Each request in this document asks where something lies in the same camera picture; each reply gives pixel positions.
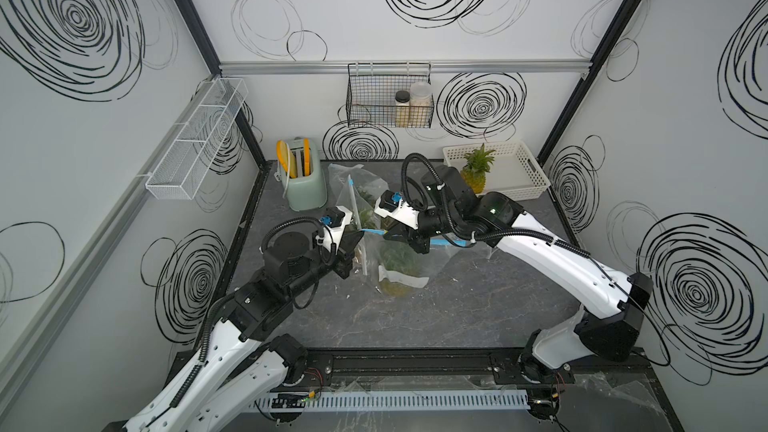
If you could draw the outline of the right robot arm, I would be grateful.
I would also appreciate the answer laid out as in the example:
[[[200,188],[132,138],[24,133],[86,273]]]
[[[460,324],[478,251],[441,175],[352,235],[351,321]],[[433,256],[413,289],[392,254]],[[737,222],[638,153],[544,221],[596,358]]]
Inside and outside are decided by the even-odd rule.
[[[377,199],[375,212],[394,220],[384,237],[426,254],[432,238],[457,247],[485,243],[534,267],[580,303],[569,319],[534,331],[518,357],[522,375],[544,383],[567,363],[588,357],[626,361],[635,349],[652,282],[605,266],[559,238],[524,207],[498,192],[478,195],[460,172],[421,154],[401,167],[402,187]]]

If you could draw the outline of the pineapple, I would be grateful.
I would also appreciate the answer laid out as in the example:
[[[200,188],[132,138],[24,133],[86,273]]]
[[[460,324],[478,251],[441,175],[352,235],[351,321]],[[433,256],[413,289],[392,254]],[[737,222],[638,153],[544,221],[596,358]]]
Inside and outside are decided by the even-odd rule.
[[[419,255],[410,247],[384,242],[378,252],[378,289],[383,294],[400,297],[427,285],[429,279],[421,274]]]
[[[486,185],[486,177],[495,161],[494,149],[487,149],[484,144],[464,154],[465,164],[460,175],[475,194],[481,194]]]

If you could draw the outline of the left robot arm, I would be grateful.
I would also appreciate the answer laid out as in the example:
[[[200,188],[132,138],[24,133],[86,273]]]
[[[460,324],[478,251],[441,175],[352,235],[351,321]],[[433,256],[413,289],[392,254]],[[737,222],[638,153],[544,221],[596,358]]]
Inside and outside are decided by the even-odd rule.
[[[263,267],[210,307],[192,358],[146,407],[107,430],[221,431],[272,389],[298,384],[306,348],[288,334],[271,334],[300,309],[301,293],[315,294],[329,273],[348,277],[363,237],[345,231],[352,220],[349,209],[331,207],[320,218],[297,217],[267,232]]]

